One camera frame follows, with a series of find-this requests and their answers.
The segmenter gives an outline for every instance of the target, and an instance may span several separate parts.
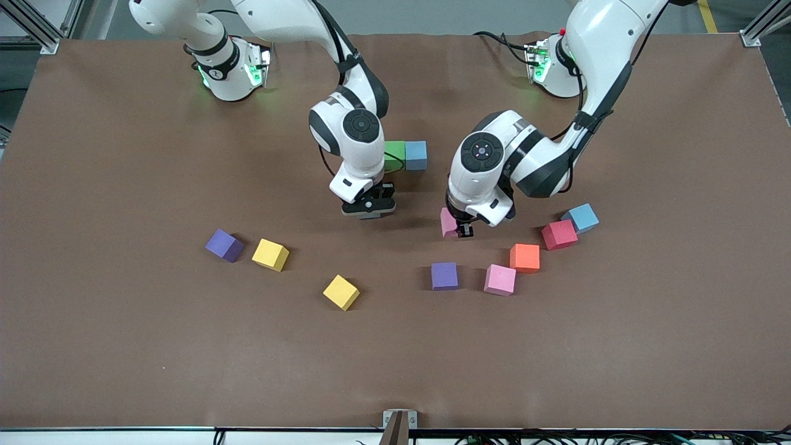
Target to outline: green cube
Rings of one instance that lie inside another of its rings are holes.
[[[407,143],[404,141],[385,141],[384,171],[402,169],[407,160]]]

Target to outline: gray floor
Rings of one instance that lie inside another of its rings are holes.
[[[743,28],[768,0],[709,0],[720,32]],[[349,34],[469,35],[476,31],[509,35],[534,30],[554,31],[566,23],[570,8],[562,0],[323,0]],[[229,0],[209,0],[204,10],[230,8]],[[243,22],[218,13],[229,32],[249,36]],[[669,6],[657,33],[706,32],[696,5]],[[153,39],[132,19],[126,0],[96,0],[81,38]],[[763,54],[776,88],[791,109],[791,26],[763,39]],[[35,69],[34,51],[0,51],[0,89],[29,85]],[[12,127],[24,93],[0,93],[0,124]]]

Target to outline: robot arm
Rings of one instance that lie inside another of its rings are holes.
[[[494,227],[515,216],[512,182],[534,198],[560,191],[626,86],[639,36],[666,3],[585,0],[575,5],[566,34],[549,48],[550,57],[560,64],[542,75],[571,77],[576,83],[574,76],[581,74],[588,89],[585,103],[558,143],[514,111],[493,113],[475,127],[456,151],[448,177],[446,204],[460,235],[472,236],[470,223],[475,220]]]
[[[206,0],[129,0],[132,17],[155,36],[184,41],[195,57],[203,83],[215,97],[238,101],[263,84],[268,52],[240,37],[231,37],[214,16],[198,13]]]
[[[129,0],[138,24],[155,35],[185,43],[204,83],[224,101],[244,99],[263,84],[268,52],[235,36],[214,16],[198,13],[206,0]],[[253,33],[272,43],[314,41],[332,57],[341,82],[309,113],[310,131],[321,149],[343,163],[330,190],[343,213],[364,215],[395,209],[392,184],[383,183],[384,133],[379,119],[388,111],[388,92],[360,53],[316,0],[233,0]]]
[[[343,159],[330,190],[344,201],[345,215],[386,213],[395,202],[384,178],[384,132],[388,92],[332,15],[316,0],[234,0],[233,6],[261,39],[309,40],[332,57],[342,81],[311,108],[308,123],[322,150]]]

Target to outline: orange cube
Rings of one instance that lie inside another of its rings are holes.
[[[515,244],[511,248],[509,267],[519,273],[536,273],[539,271],[539,252],[541,248],[535,244]]]

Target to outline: circular joint cap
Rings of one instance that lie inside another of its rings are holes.
[[[473,133],[461,144],[461,165],[473,173],[488,172],[500,164],[504,153],[497,136]]]
[[[343,130],[355,141],[372,143],[379,137],[379,119],[368,110],[355,109],[343,118]]]

